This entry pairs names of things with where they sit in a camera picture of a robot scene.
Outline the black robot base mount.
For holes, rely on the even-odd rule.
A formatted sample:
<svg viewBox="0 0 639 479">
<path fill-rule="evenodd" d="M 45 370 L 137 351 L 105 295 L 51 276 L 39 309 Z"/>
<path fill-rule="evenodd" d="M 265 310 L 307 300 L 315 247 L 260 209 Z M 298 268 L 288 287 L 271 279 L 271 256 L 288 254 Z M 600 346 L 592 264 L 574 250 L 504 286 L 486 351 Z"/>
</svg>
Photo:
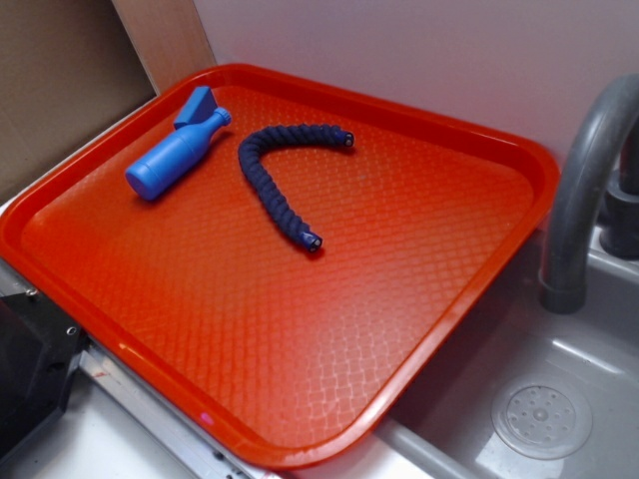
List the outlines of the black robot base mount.
<svg viewBox="0 0 639 479">
<path fill-rule="evenodd" d="M 82 327 L 44 293 L 1 298 L 1 461 L 66 412 L 87 342 Z"/>
</svg>

